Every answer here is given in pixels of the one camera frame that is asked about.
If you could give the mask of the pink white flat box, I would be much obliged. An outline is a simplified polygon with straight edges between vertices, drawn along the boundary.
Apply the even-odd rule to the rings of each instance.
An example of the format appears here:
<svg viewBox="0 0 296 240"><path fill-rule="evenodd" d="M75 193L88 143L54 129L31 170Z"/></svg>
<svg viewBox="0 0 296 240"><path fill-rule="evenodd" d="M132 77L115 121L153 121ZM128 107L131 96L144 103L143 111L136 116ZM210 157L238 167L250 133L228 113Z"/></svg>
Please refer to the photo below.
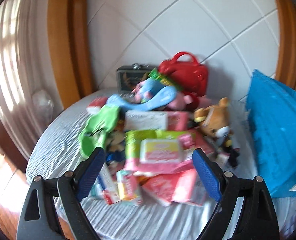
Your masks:
<svg viewBox="0 0 296 240"><path fill-rule="evenodd" d="M181 111L134 111L125 114L124 130L186 131L189 115Z"/></svg>

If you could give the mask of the large pink green wipes pack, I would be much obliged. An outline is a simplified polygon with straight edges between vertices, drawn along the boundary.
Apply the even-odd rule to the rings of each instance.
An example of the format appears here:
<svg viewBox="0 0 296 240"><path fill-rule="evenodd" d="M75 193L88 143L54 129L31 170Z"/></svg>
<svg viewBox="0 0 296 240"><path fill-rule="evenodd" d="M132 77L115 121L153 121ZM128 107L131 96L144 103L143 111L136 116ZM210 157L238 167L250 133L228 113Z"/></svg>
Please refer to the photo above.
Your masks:
<svg viewBox="0 0 296 240"><path fill-rule="evenodd" d="M137 176L153 177L192 169L192 152L198 148L212 155L214 149L194 130L129 131L125 135L124 169Z"/></svg>

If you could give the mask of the blue plush whale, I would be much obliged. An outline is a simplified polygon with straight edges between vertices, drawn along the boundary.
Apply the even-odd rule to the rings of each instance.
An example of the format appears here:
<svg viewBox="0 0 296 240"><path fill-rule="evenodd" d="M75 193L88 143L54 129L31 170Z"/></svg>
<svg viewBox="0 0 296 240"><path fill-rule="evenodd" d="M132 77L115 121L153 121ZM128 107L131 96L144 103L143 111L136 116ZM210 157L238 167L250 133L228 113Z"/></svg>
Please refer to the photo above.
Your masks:
<svg viewBox="0 0 296 240"><path fill-rule="evenodd" d="M123 113L129 110L151 111L168 105L177 97L177 90L174 86L163 85L152 78L138 83L132 93L134 94L133 103L126 101L118 94L113 94L107 99L106 105L119 107Z"/></svg>

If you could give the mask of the dark metal case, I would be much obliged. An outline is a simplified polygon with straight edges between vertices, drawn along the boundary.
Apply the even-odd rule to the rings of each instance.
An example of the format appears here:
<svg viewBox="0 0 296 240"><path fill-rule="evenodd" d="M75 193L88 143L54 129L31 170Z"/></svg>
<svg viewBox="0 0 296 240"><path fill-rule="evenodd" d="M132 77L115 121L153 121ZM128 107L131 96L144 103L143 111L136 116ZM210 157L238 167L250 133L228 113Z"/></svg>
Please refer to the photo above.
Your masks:
<svg viewBox="0 0 296 240"><path fill-rule="evenodd" d="M120 93L131 93L136 85L148 78L149 73L156 68L154 65L133 63L117 68L116 80Z"/></svg>

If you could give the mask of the white curtain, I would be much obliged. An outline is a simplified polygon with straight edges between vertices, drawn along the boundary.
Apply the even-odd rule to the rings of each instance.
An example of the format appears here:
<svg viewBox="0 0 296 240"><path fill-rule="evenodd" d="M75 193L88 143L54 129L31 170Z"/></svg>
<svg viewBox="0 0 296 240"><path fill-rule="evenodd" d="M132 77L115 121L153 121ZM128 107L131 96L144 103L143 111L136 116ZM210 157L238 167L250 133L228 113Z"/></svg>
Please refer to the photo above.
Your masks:
<svg viewBox="0 0 296 240"><path fill-rule="evenodd" d="M0 1L0 121L24 159L63 110L47 33L48 0Z"/></svg>

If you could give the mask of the blue storage bin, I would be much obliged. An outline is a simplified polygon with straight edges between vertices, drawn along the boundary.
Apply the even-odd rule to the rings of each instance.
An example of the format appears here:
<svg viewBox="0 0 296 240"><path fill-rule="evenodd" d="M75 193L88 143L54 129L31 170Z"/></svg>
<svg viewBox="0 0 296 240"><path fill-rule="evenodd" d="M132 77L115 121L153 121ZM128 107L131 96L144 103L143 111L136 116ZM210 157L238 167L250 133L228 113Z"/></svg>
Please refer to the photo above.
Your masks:
<svg viewBox="0 0 296 240"><path fill-rule="evenodd" d="M295 197L296 90L256 69L246 111L258 174L271 197Z"/></svg>

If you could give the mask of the brown teddy bear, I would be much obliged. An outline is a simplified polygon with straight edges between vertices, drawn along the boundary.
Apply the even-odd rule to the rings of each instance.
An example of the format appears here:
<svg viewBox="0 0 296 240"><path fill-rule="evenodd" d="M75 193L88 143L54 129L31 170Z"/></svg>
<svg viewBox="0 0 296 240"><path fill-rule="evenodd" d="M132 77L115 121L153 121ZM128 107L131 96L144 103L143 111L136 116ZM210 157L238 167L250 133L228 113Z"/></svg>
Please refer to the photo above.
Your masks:
<svg viewBox="0 0 296 240"><path fill-rule="evenodd" d="M218 104L194 112L194 122L198 123L201 132L214 139L220 147L232 146L228 106L229 99L222 98Z"/></svg>

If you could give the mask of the white blue red foot box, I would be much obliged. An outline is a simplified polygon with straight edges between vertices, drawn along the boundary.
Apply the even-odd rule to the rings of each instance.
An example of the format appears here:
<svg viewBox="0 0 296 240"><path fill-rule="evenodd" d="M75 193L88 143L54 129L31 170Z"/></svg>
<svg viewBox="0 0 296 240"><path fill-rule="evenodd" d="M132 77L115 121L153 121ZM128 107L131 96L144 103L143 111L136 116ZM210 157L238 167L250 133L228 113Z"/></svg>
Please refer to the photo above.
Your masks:
<svg viewBox="0 0 296 240"><path fill-rule="evenodd" d="M121 200L117 186L112 180L106 163L104 163L94 185L91 188L90 196L96 199L103 199L108 205L115 204Z"/></svg>

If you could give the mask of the red toy handbag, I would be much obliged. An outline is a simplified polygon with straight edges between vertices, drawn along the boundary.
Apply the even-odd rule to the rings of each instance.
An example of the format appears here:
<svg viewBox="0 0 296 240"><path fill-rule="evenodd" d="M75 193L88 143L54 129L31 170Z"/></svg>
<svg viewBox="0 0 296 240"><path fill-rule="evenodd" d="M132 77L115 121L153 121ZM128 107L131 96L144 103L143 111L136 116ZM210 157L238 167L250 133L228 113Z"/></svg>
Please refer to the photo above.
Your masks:
<svg viewBox="0 0 296 240"><path fill-rule="evenodd" d="M192 53L181 51L163 61L158 71L169 77L184 91L204 96L207 91L209 70Z"/></svg>

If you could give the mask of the pink lotus tissue pack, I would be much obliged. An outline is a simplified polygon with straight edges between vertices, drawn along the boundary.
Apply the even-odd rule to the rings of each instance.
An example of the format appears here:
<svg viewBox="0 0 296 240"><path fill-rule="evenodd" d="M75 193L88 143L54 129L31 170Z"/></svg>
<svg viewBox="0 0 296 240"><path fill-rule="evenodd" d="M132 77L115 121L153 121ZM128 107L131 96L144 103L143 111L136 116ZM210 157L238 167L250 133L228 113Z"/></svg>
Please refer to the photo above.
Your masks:
<svg viewBox="0 0 296 240"><path fill-rule="evenodd" d="M202 206L207 198L206 189L194 168L155 176L142 189L162 206L169 206L173 202Z"/></svg>

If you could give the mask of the pastel sanitary pad pack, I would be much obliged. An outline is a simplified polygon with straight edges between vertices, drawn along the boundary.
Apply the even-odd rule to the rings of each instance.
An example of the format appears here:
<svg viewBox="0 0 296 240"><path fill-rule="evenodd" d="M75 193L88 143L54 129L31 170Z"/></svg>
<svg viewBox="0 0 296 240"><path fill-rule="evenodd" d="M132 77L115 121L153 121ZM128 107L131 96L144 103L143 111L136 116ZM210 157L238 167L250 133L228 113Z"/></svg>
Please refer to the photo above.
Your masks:
<svg viewBox="0 0 296 240"><path fill-rule="evenodd" d="M122 202L128 205L138 206L142 204L140 185L132 172L119 170L116 173L117 188Z"/></svg>

